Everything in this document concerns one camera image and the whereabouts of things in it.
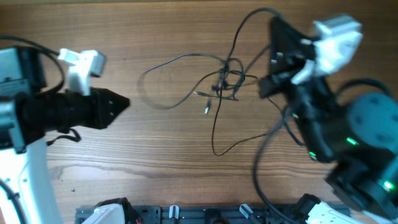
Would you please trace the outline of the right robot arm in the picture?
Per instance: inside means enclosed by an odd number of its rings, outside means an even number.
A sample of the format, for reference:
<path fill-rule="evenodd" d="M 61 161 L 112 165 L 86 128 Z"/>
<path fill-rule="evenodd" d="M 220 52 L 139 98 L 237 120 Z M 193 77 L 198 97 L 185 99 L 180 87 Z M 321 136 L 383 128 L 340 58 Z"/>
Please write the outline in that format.
<path fill-rule="evenodd" d="M 397 102 L 381 82 L 354 79 L 331 91 L 326 78 L 347 65 L 361 24 L 340 15 L 313 23 L 307 36 L 281 17 L 270 22 L 269 73 L 260 97 L 284 95 L 309 155 L 335 162 L 327 177 L 347 206 L 397 221 Z"/>

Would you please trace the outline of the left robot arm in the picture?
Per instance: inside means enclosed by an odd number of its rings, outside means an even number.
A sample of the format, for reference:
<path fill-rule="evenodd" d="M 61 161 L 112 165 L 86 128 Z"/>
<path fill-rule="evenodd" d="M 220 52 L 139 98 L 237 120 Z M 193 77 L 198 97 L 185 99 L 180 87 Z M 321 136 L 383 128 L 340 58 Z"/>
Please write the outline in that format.
<path fill-rule="evenodd" d="M 53 90 L 47 89 L 41 55 L 69 66 Z M 61 138 L 79 141 L 77 126 L 107 128 L 129 106 L 128 98 L 90 85 L 105 61 L 97 50 L 1 50 L 1 211 L 7 223 L 62 222 L 45 135 L 58 131 Z"/>

